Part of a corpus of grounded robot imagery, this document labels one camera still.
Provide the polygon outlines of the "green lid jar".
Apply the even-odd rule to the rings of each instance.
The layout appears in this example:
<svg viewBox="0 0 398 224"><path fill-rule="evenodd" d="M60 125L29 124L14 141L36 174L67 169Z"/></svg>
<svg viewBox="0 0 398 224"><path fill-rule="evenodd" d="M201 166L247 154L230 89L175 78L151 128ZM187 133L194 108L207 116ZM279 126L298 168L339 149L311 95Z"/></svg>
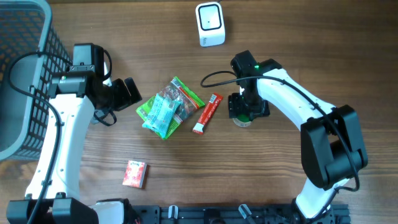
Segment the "green lid jar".
<svg viewBox="0 0 398 224"><path fill-rule="evenodd" d="M251 121L245 115L239 115L237 118L233 118L233 122L235 125L239 126L240 128L246 128L251 125Z"/></svg>

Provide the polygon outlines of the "teal packet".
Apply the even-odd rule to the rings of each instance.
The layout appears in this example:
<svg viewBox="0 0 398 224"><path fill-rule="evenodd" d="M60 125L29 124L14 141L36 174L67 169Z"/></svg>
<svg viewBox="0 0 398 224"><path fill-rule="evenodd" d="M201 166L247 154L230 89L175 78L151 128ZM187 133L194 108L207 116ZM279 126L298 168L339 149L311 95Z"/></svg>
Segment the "teal packet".
<svg viewBox="0 0 398 224"><path fill-rule="evenodd" d="M180 104L179 101L156 94L152 108L142 127L158 133L162 139L165 139L171 120Z"/></svg>

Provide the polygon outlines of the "green snack packet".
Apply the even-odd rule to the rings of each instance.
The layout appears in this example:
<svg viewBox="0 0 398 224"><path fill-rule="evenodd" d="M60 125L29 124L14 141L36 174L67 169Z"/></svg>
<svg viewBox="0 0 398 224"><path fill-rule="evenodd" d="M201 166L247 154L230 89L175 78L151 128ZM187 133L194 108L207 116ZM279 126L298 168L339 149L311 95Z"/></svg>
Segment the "green snack packet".
<svg viewBox="0 0 398 224"><path fill-rule="evenodd" d="M170 125L164 137L158 132L156 134L162 139L168 139L171 134L196 110L200 109L205 103L186 86L178 77L174 77L172 81L158 92L162 98L170 98L173 101L180 102Z"/></svg>

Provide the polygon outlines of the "red stick packet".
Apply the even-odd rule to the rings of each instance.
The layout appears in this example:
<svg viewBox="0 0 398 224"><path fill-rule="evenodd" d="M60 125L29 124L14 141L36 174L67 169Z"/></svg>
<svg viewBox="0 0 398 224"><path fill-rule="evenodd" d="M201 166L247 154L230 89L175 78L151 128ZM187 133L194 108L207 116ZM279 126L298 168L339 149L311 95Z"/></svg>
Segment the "red stick packet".
<svg viewBox="0 0 398 224"><path fill-rule="evenodd" d="M203 110L200 118L193 127L193 132L197 134L203 134L204 128L208 124L209 120L213 117L217 107L220 105L223 97L217 93L213 93L208 104Z"/></svg>

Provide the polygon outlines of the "pink tissue pack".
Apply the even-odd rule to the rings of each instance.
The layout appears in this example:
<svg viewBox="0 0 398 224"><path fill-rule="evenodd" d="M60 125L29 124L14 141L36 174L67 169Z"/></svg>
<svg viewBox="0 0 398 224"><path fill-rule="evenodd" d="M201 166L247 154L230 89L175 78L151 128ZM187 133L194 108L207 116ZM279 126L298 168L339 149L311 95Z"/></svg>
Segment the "pink tissue pack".
<svg viewBox="0 0 398 224"><path fill-rule="evenodd" d="M128 161L123 185L141 189L144 184L147 164L139 161Z"/></svg>

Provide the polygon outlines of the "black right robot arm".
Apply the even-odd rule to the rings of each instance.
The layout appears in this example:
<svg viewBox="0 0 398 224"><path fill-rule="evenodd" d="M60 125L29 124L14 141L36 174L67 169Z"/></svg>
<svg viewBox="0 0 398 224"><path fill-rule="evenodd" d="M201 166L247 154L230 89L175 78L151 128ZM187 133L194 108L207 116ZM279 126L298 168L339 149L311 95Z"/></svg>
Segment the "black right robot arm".
<svg viewBox="0 0 398 224"><path fill-rule="evenodd" d="M324 102L291 79L273 59L257 62L250 51L231 60L240 91L228 97L229 117L238 126L270 114L273 104L300 131L301 163L307 176L294 209L302 221L323 218L339 190L368 164L359 118L355 110Z"/></svg>

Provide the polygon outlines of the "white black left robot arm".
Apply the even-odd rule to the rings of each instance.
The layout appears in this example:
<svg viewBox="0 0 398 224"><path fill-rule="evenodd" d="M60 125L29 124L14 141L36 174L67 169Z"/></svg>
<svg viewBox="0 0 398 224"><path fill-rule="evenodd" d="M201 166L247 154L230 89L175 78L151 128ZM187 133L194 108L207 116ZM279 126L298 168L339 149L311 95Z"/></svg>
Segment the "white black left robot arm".
<svg viewBox="0 0 398 224"><path fill-rule="evenodd" d="M140 223L141 218L126 198L100 200L88 206L79 201L79 172L90 121L109 123L96 115L113 116L142 96L132 78L116 79L105 68L111 56L92 43L76 44L73 60L64 57L67 69L55 73L47 85L49 99L38 96L50 110L49 123L36 173L23 200L11 200L9 223Z"/></svg>

